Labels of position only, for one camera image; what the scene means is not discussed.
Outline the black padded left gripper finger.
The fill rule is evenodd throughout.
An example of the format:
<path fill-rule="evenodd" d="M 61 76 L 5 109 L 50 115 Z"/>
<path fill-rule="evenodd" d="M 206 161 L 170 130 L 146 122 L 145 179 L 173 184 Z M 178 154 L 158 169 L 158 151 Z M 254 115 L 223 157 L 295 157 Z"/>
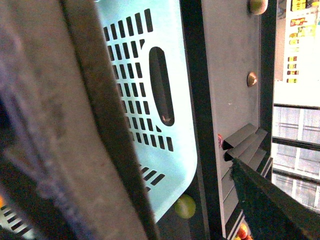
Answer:
<path fill-rule="evenodd" d="M 320 216 L 290 197 L 240 159 L 231 178 L 255 240 L 318 240 Z"/>

